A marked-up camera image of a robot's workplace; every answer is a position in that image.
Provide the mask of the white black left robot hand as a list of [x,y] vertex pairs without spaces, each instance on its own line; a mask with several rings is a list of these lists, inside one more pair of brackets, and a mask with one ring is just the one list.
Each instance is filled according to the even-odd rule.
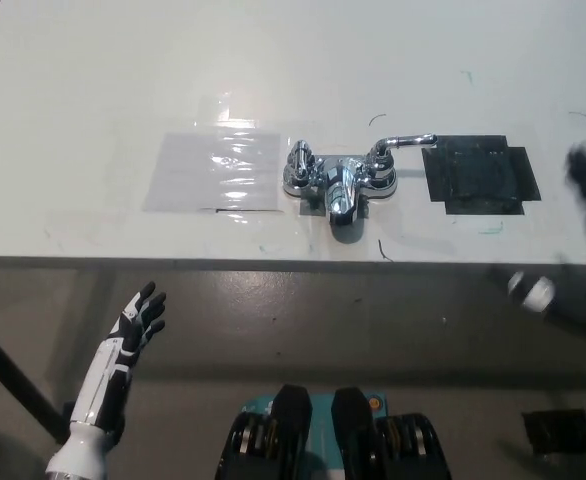
[[155,289],[153,281],[141,288],[99,344],[76,399],[72,423],[91,425],[107,433],[119,428],[133,369],[145,346],[165,326],[161,315],[166,294]]

